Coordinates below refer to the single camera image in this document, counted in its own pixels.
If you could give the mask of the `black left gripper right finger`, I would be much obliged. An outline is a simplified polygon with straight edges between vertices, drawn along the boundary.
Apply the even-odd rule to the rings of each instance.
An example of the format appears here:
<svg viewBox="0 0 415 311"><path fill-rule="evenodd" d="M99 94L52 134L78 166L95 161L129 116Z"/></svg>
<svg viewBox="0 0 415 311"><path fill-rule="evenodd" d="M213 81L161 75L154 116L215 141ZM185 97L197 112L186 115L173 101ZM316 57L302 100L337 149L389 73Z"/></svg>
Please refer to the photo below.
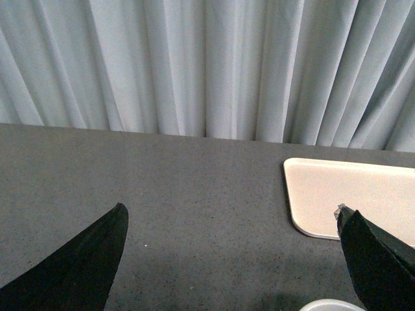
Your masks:
<svg viewBox="0 0 415 311"><path fill-rule="evenodd" d="M367 310L414 310L414 248L340 204L337 231L353 288Z"/></svg>

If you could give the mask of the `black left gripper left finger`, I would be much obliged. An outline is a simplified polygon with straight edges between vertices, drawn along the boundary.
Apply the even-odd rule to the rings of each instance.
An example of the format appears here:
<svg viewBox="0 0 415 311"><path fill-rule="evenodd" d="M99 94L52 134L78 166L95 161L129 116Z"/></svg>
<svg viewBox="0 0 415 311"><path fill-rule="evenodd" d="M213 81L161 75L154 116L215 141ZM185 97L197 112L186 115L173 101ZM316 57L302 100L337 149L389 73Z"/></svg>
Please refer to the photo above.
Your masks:
<svg viewBox="0 0 415 311"><path fill-rule="evenodd" d="M118 203L1 288L2 310L104 310L123 254L128 210Z"/></svg>

